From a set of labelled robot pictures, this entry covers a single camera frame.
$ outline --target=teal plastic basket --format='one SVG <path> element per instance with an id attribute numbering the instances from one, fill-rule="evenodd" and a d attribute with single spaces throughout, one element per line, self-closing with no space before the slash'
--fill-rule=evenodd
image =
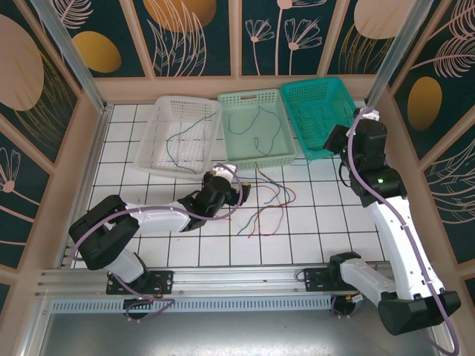
<path id="1" fill-rule="evenodd" d="M 292 163 L 295 144 L 278 89 L 221 94 L 217 100 L 229 163 L 240 170 Z"/>
<path id="2" fill-rule="evenodd" d="M 282 99 L 307 160 L 333 154 L 324 143 L 335 125 L 351 126 L 355 103 L 338 78 L 310 79 L 282 85 Z"/>

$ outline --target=basket handle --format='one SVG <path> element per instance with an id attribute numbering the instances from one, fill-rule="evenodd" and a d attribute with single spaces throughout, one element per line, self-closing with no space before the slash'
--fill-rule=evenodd
<path id="1" fill-rule="evenodd" d="M 255 99 L 257 98 L 257 95 L 243 95 L 240 99 L 241 100 L 248 100 L 248 99 Z"/>

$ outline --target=light green plastic basket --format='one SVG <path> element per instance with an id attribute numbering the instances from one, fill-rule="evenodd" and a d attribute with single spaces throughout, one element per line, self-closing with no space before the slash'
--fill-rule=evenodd
<path id="1" fill-rule="evenodd" d="M 279 90 L 221 94 L 217 99 L 223 105 L 229 163 L 241 170 L 292 163 L 295 144 Z"/>

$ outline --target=blue wire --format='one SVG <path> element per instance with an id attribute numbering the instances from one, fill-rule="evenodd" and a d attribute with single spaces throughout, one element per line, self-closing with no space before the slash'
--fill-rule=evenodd
<path id="1" fill-rule="evenodd" d="M 185 132 L 187 131 L 190 131 L 194 126 L 198 125 L 200 122 L 202 122 L 204 119 L 209 119 L 210 117 L 213 117 L 214 115 L 216 115 L 216 113 L 212 113 L 211 115 L 209 116 L 205 116 L 203 117 L 202 119 L 199 119 L 198 121 L 196 121 L 192 126 L 190 126 L 189 128 L 187 128 L 186 130 L 182 131 L 182 132 L 179 132 L 179 133 L 176 133 L 175 135 L 173 136 L 170 136 L 167 140 L 166 140 L 166 153 L 168 154 L 168 157 L 170 157 L 171 161 L 178 167 L 178 168 L 182 168 L 182 169 L 188 169 L 189 171 L 192 171 L 194 174 L 196 174 L 196 171 L 192 170 L 191 168 L 187 168 L 187 167 L 183 167 L 182 165 L 178 165 L 177 161 L 174 160 L 174 158 L 171 156 L 170 154 L 170 151 L 168 150 L 168 142 L 173 139 L 174 137 L 176 136 L 179 136 L 181 134 L 184 134 Z"/>
<path id="2" fill-rule="evenodd" d="M 245 177 L 242 177 L 242 179 L 247 179 L 247 180 L 252 180 L 254 178 L 245 178 Z M 270 184 L 273 184 L 273 185 L 276 185 L 278 188 L 279 188 L 279 193 L 281 192 L 281 185 L 280 184 L 277 184 L 275 182 L 272 182 L 270 180 L 267 180 L 267 179 L 264 179 L 264 178 L 256 178 L 256 179 L 259 179 L 259 180 L 262 180 L 264 182 L 267 182 L 267 183 L 270 183 Z M 273 201 L 275 198 L 277 198 L 277 196 L 279 195 L 279 193 L 277 193 L 270 201 L 268 202 L 265 202 L 264 204 L 268 204 L 269 202 Z M 285 198 L 286 198 L 286 202 L 289 202 L 290 201 L 290 194 L 287 190 L 285 190 Z M 246 226 L 244 226 L 241 230 L 239 230 L 239 232 L 237 233 L 237 236 L 244 230 L 246 229 L 249 224 L 251 223 L 252 219 L 254 219 L 254 217 L 259 214 L 262 210 L 264 209 L 267 209 L 269 206 L 265 206 L 263 207 L 262 209 L 259 209 L 256 213 L 254 213 L 250 218 L 249 218 L 249 221 L 247 222 Z"/>
<path id="3" fill-rule="evenodd" d="M 282 127 L 282 121 L 281 121 L 281 118 L 276 114 L 276 113 L 273 113 L 271 111 L 268 111 L 266 109 L 264 109 L 263 107 L 261 107 L 260 105 L 258 106 L 259 110 L 258 110 L 258 114 L 254 117 L 254 119 L 252 120 L 251 122 L 251 125 L 246 129 L 244 130 L 243 132 L 234 132 L 233 130 L 231 130 L 231 114 L 229 114 L 229 118 L 228 118 L 228 130 L 231 134 L 234 134 L 234 135 L 244 135 L 248 130 L 251 129 L 251 127 L 254 125 L 255 123 L 255 120 L 258 119 L 259 115 L 261 114 L 261 110 L 262 111 L 265 111 L 266 113 L 270 113 L 272 115 L 274 115 L 277 120 L 279 121 L 279 129 L 277 129 L 277 132 L 275 133 L 275 135 L 272 137 L 272 144 L 270 146 L 270 149 L 269 149 L 269 152 L 267 153 L 264 153 L 263 151 L 261 151 L 258 147 L 259 147 L 259 138 L 258 137 L 255 137 L 254 138 L 254 146 L 255 146 L 255 149 L 258 150 L 258 152 L 260 154 L 263 154 L 264 156 L 269 156 L 270 153 L 272 152 L 272 149 L 274 148 L 274 140 L 275 140 L 275 137 L 277 137 L 277 135 L 279 134 L 279 132 L 281 132 L 281 127 Z"/>
<path id="4" fill-rule="evenodd" d="M 250 178 L 250 177 L 239 177 L 239 179 L 241 180 L 253 180 L 253 179 L 259 179 L 263 182 L 267 182 L 267 183 L 270 183 L 270 184 L 273 184 L 275 185 L 277 188 L 278 188 L 278 192 L 277 194 L 268 202 L 265 202 L 264 204 L 270 204 L 275 198 L 277 198 L 277 196 L 281 193 L 281 187 L 279 186 L 279 184 L 277 183 L 274 183 L 274 182 L 270 182 L 269 180 L 267 179 L 264 179 L 264 178 Z"/>

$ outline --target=white tile floor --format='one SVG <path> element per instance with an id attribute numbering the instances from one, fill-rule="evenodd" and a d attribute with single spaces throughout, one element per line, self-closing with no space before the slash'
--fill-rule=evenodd
<path id="1" fill-rule="evenodd" d="M 116 105 L 98 164 L 88 208 L 106 196 L 120 194 L 127 202 L 167 204 L 200 184 L 181 179 L 150 176 L 131 164 L 144 122 L 152 105 Z M 213 160 L 226 156 L 222 138 L 214 147 Z M 251 237 L 252 224 L 238 236 L 249 218 L 273 197 L 256 171 L 238 172 L 253 184 L 251 195 L 230 220 L 207 222 L 187 233 L 153 233 L 136 236 L 127 249 L 137 252 L 151 268 L 186 266 L 256 266 L 328 262 L 331 255 L 355 251 L 367 261 L 383 261 L 376 227 L 358 197 L 337 180 L 339 158 L 318 159 L 306 165 L 298 140 L 292 167 L 264 168 L 263 172 L 297 194 L 284 210 L 268 208 L 259 217 L 260 229 Z M 224 208 L 218 215 L 229 211 Z M 83 268 L 75 263 L 74 268 Z"/>

